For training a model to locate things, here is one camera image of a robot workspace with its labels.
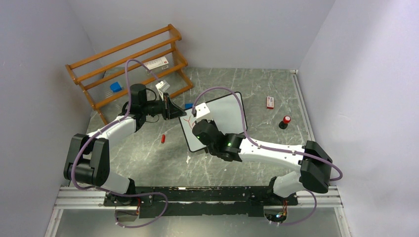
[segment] black base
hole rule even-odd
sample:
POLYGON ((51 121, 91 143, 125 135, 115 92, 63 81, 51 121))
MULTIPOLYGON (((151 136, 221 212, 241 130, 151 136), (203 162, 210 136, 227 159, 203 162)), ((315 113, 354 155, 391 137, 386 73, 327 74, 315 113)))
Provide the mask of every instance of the black base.
POLYGON ((281 121, 278 126, 280 129, 286 129, 288 127, 288 123, 281 121))
MULTIPOLYGON (((247 214, 250 217, 264 217, 264 206, 297 205, 297 198, 291 194, 287 198, 272 193, 270 186, 233 187, 136 187, 136 192, 160 192, 168 197, 169 205, 164 216, 201 216, 247 214)), ((104 206, 125 206, 114 203, 115 197, 105 199, 104 206)), ((162 196, 141 197, 139 218, 158 216, 165 206, 162 196)), ((133 200, 131 206, 137 206, 133 200)))

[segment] cable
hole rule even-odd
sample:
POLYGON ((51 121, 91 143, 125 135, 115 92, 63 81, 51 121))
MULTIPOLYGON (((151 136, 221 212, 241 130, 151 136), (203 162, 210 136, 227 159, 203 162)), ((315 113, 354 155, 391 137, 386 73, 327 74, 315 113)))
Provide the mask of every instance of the cable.
POLYGON ((316 211, 316 209, 317 209, 317 198, 316 198, 316 196, 314 195, 314 193, 312 192, 312 191, 310 191, 310 190, 306 190, 307 192, 309 192, 312 196, 313 196, 313 198, 314 198, 314 208, 311 210, 311 212, 307 215, 307 216, 305 216, 304 218, 302 218, 302 219, 300 219, 300 220, 298 220, 298 221, 294 221, 294 222, 289 222, 289 223, 281 223, 281 224, 279 224, 280 226, 292 226, 292 225, 295 225, 295 224, 299 224, 299 223, 301 223, 301 222, 303 222, 303 221, 305 221, 305 220, 307 220, 308 218, 310 218, 313 214, 314 214, 314 212, 316 211))
POLYGON ((145 89, 148 90, 148 91, 151 91, 154 94, 154 100, 157 100, 157 95, 152 89, 150 89, 150 88, 145 88, 145 89))
POLYGON ((155 122, 158 122, 159 120, 160 120, 160 116, 157 115, 157 120, 156 121, 146 121, 146 122, 155 123, 155 122))
POLYGON ((126 106, 128 105, 128 101, 125 102, 125 104, 122 106, 122 111, 124 111, 126 109, 126 106))
POLYGON ((139 197, 137 197, 137 200, 138 200, 138 204, 137 204, 137 211, 136 211, 135 213, 137 213, 137 215, 138 215, 138 214, 140 214, 140 204, 141 204, 141 200, 140 200, 140 198, 139 198, 139 197))
POLYGON ((287 211, 288 211, 288 202, 287 202, 287 200, 284 200, 283 203, 282 203, 282 213, 284 215, 286 215, 287 211))
MULTIPOLYGON (((207 93, 208 91, 211 91, 211 90, 216 90, 216 89, 223 89, 223 90, 227 90, 228 92, 230 92, 230 94, 232 94, 233 96, 234 96, 234 98, 236 98, 236 100, 237 100, 237 103, 239 104, 239 108, 240 108, 240 113, 241 113, 241 117, 242 117, 242 127, 243 127, 243 132, 244 132, 244 135, 245 135, 245 137, 249 140, 249 142, 250 143, 252 143, 253 145, 255 145, 255 146, 258 146, 258 147, 260 147, 260 148, 263 148, 263 149, 266 149, 266 150, 270 150, 270 151, 276 151, 276 152, 283 152, 283 153, 291 153, 291 154, 297 154, 297 155, 301 155, 301 156, 306 156, 306 157, 310 157, 310 158, 313 158, 313 159, 315 159, 315 160, 318 160, 318 161, 320 161, 320 162, 323 162, 323 163, 325 163, 325 164, 327 164, 327 165, 330 165, 331 167, 333 167, 338 173, 339 173, 339 176, 338 177, 336 177, 336 178, 333 178, 333 179, 330 179, 330 181, 337 181, 337 180, 340 180, 342 177, 343 177, 343 173, 342 173, 342 171, 336 166, 336 165, 334 165, 334 164, 332 164, 331 162, 329 162, 328 160, 325 160, 325 159, 322 159, 322 158, 320 158, 320 157, 317 157, 317 156, 314 156, 314 155, 312 155, 312 154, 308 154, 308 153, 304 153, 304 152, 298 152, 298 151, 291 151, 291 150, 286 150, 286 149, 279 149, 279 148, 272 148, 272 147, 267 147, 267 146, 262 146, 262 145, 259 145, 258 143, 256 143, 254 140, 252 140, 251 138, 250 138, 250 136, 248 135, 248 133, 247 133, 247 131, 246 131, 246 122, 245 122, 245 113, 244 113, 244 110, 243 110, 243 106, 242 106, 242 103, 240 102, 240 99, 239 99, 239 97, 236 95, 236 93, 234 92, 234 91, 232 91, 231 89, 229 89, 229 88, 226 88, 226 87, 222 87, 222 86, 216 86, 216 87, 211 87, 211 88, 209 88, 209 89, 206 89, 206 90, 204 90, 203 92, 201 92, 199 95, 198 95, 198 97, 195 99, 195 101, 194 101, 194 104, 193 104, 193 106, 192 106, 192 114, 194 115, 195 114, 195 107, 196 107, 196 104, 197 104, 197 102, 198 102, 198 100, 201 98, 201 96, 203 96, 205 93, 207 93)), ((282 225, 285 225, 285 226, 289 226, 289 225, 294 225, 294 224, 298 224, 298 223, 301 223, 301 222, 303 222, 303 221, 305 221, 305 220, 307 220, 310 216, 312 216, 313 215, 313 213, 316 211, 316 208, 317 208, 317 199, 316 199, 316 197, 314 196, 314 193, 312 193, 311 191, 309 191, 309 190, 307 190, 308 192, 310 192, 311 194, 312 194, 312 196, 313 196, 313 198, 314 198, 314 208, 313 208, 313 210, 306 216, 306 217, 304 217, 304 218, 302 218, 301 220, 299 220, 299 221, 295 221, 295 222, 291 222, 291 223, 284 223, 284 224, 282 224, 282 225)))
MULTIPOLYGON (((71 181, 73 182, 74 187, 76 187, 77 189, 80 190, 87 190, 90 188, 94 188, 95 186, 88 186, 88 187, 81 187, 80 185, 78 185, 77 181, 76 181, 76 166, 79 163, 80 158, 82 157, 82 154, 84 152, 84 150, 88 147, 89 143, 95 138, 97 137, 99 134, 102 134, 103 132, 105 132, 107 129, 109 129, 110 127, 112 127, 113 125, 119 123, 120 121, 123 121, 124 119, 126 119, 129 115, 129 111, 131 109, 131 89, 129 87, 129 78, 128 78, 128 64, 133 61, 136 63, 139 63, 141 66, 143 66, 146 70, 148 70, 148 72, 151 73, 151 75, 153 75, 153 77, 157 80, 160 81, 160 79, 156 76, 156 74, 154 74, 154 72, 150 71, 142 62, 135 60, 135 59, 128 59, 127 62, 125 63, 125 79, 126 79, 126 86, 127 86, 127 91, 128 91, 128 108, 126 110, 126 113, 124 115, 124 117, 122 117, 122 119, 120 120, 115 120, 112 121, 111 123, 109 123, 108 125, 104 126, 102 129, 100 129, 99 131, 97 131, 95 134, 93 134, 93 136, 91 136, 86 143, 82 146, 82 148, 80 149, 79 153, 77 153, 76 159, 74 159, 74 163, 73 163, 73 167, 71 169, 71 181)), ((149 196, 149 195, 160 195, 163 196, 166 200, 165 203, 165 207, 163 208, 163 211, 153 220, 151 220, 150 222, 146 223, 146 224, 142 224, 139 226, 125 226, 121 223, 118 222, 117 216, 116 216, 116 212, 115 212, 115 220, 117 225, 123 227, 123 228, 139 228, 139 227, 143 227, 143 226, 147 226, 150 225, 151 223, 157 221, 161 216, 163 216, 164 212, 166 211, 167 207, 168 207, 168 198, 165 194, 160 193, 160 192, 152 192, 152 193, 145 193, 145 194, 132 194, 132 195, 128 195, 128 194, 119 194, 119 193, 115 193, 113 191, 101 188, 101 187, 96 187, 98 190, 101 191, 105 191, 107 193, 111 193, 113 195, 116 196, 120 196, 120 197, 127 197, 127 198, 136 198, 136 197, 143 197, 143 196, 149 196)))

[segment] whiteboard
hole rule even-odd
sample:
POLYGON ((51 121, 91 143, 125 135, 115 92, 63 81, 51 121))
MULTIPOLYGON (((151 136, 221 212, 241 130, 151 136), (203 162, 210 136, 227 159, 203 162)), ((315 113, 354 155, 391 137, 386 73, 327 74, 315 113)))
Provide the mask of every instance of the whiteboard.
MULTIPOLYGON (((242 95, 240 92, 235 92, 242 103, 242 95)), ((210 101, 207 101, 207 106, 211 111, 217 128, 223 133, 243 133, 242 117, 240 114, 240 107, 234 95, 228 94, 210 101)), ((206 146, 203 145, 192 134, 193 123, 196 118, 192 115, 192 108, 185 110, 186 116, 179 117, 180 125, 182 126, 183 134, 185 135, 186 143, 191 152, 197 152, 206 146)))

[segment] white wall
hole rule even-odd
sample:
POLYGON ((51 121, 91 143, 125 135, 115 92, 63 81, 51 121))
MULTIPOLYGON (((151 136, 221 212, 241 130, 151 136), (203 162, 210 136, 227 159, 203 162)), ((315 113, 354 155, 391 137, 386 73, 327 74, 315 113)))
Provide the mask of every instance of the white wall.
POLYGON ((172 23, 191 66, 282 69, 300 66, 334 1, 69 0, 97 52, 172 23))
POLYGON ((419 236, 419 2, 336 0, 299 68, 354 237, 419 236))
POLYGON ((93 50, 65 0, 0 5, 0 236, 40 237, 91 111, 64 65, 93 50))

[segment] red and white box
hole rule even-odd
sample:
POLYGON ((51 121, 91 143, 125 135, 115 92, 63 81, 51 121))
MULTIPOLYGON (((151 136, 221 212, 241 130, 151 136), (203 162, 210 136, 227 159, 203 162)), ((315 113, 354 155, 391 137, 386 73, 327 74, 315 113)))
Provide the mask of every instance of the red and white box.
POLYGON ((266 98, 266 108, 267 109, 274 109, 274 97, 268 96, 266 98))

